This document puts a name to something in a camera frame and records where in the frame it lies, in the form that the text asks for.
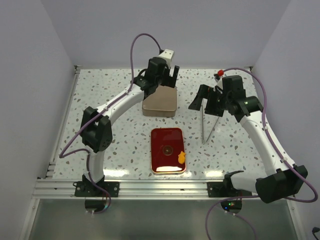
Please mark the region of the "red rectangular tray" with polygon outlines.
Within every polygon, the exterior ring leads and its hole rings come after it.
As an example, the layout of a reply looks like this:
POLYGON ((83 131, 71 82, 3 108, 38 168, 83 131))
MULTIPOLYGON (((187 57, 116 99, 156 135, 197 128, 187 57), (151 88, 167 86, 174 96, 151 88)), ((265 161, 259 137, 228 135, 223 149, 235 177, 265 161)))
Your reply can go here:
POLYGON ((185 163, 178 163, 178 155, 185 152, 183 132, 180 128, 155 128, 150 134, 151 170, 156 175, 182 174, 185 163))

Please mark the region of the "aluminium frame rail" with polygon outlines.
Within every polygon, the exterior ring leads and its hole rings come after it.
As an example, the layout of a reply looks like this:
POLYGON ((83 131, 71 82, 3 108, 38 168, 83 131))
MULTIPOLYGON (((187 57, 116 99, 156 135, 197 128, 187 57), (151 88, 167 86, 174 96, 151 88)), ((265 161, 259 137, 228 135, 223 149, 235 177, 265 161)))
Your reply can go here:
MULTIPOLYGON (((75 196, 76 179, 38 179, 33 199, 71 200, 75 196)), ((206 200, 207 180, 111 180, 117 193, 113 200, 206 200)))

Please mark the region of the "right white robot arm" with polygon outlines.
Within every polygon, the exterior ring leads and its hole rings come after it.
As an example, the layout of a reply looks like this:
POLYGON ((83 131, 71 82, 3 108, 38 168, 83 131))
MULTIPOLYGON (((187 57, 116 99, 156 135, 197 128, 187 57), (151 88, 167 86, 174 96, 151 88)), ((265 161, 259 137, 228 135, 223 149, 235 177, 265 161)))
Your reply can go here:
POLYGON ((216 117, 228 112, 245 129, 261 157, 265 177, 243 170, 225 174, 223 192, 235 196, 240 190, 258 194, 264 203, 271 203, 299 192, 308 176, 304 165, 296 165, 286 153, 273 130, 263 119, 263 105, 256 96, 247 96, 239 75, 223 77, 215 87, 199 86, 190 110, 199 111, 206 99, 205 114, 216 117))

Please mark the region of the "metal tongs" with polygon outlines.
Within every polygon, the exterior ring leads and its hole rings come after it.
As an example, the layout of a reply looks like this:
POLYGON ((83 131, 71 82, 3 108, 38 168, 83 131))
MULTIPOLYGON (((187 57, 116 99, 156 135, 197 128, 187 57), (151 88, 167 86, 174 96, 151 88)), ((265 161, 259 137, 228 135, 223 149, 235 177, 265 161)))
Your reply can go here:
POLYGON ((215 116, 213 122, 206 120, 205 118, 205 108, 203 105, 200 107, 201 116, 201 143, 203 145, 207 144, 210 140, 215 128, 220 120, 219 116, 215 116))

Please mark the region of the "gold tin lid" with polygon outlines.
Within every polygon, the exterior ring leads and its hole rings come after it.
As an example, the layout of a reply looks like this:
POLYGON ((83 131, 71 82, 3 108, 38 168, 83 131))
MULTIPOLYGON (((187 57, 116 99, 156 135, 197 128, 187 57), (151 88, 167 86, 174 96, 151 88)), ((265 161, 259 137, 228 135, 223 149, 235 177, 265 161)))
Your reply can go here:
POLYGON ((142 108, 151 110, 173 110, 178 108, 177 88, 159 86, 155 93, 142 101, 142 108))

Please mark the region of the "orange fish shaped cookie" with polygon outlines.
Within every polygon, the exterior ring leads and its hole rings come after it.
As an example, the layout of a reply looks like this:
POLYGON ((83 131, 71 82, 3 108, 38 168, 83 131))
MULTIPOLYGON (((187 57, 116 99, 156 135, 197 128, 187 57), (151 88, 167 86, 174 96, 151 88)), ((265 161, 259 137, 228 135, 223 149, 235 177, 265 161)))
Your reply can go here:
POLYGON ((178 163, 183 165, 186 161, 186 153, 181 151, 180 154, 178 155, 178 163))

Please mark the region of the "gold cookie tin box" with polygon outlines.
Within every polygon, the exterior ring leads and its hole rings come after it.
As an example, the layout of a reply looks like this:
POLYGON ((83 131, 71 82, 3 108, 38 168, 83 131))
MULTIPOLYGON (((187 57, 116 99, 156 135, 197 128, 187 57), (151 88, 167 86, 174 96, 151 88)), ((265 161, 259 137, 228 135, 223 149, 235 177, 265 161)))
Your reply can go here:
POLYGON ((142 114, 145 117, 165 117, 171 118, 176 115, 177 109, 147 109, 142 107, 142 114))

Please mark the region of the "right black base bracket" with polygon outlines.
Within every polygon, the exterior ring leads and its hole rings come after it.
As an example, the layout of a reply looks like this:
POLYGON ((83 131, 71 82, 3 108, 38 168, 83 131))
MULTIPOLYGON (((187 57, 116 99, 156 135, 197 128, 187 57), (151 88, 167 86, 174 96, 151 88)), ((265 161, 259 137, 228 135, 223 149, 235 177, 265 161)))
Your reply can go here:
POLYGON ((250 191, 228 189, 224 186, 222 181, 209 181, 207 185, 207 194, 209 198, 229 198, 229 197, 242 197, 252 196, 250 191))

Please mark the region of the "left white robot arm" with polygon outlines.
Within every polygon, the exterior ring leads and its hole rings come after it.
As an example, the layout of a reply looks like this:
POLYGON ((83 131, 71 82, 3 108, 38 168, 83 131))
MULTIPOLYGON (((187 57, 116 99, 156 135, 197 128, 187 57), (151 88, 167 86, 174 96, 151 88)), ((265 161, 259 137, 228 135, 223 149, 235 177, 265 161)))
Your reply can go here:
POLYGON ((84 110, 80 136, 88 155, 82 180, 74 183, 76 197, 113 195, 104 175, 105 151, 113 141, 112 125, 131 107, 154 94, 159 86, 174 88, 179 70, 179 66, 170 68, 168 60, 153 57, 125 90, 104 105, 84 110))

